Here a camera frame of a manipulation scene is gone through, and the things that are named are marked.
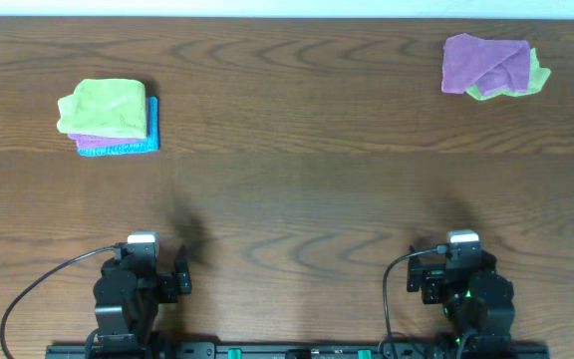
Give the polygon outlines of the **purple microfiber cloth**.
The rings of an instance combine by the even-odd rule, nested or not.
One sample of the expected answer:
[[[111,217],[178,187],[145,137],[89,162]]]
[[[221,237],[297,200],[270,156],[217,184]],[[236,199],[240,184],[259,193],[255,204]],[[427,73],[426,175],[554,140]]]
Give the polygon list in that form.
[[[441,90],[463,94],[476,86],[483,96],[500,90],[525,93],[530,81],[530,45],[524,40],[485,40],[466,33],[443,45]]]

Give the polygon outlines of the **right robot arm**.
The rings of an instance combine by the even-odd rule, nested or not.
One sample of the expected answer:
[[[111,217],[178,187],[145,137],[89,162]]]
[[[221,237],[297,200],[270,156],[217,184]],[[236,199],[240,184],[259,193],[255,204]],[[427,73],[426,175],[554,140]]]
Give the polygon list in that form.
[[[477,241],[410,249],[407,291],[439,304],[453,330],[444,353],[452,358],[510,354],[515,317],[512,283],[496,272],[496,257]]]

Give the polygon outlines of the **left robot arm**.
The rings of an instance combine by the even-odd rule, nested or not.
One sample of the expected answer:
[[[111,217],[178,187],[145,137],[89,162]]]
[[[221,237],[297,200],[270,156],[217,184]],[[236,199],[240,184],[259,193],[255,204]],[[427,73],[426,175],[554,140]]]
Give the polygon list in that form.
[[[119,243],[104,262],[94,286],[98,328],[84,345],[86,358],[173,358],[173,345],[154,332],[162,304],[176,303],[192,290],[187,251],[182,246],[173,270],[157,270],[154,243]]]

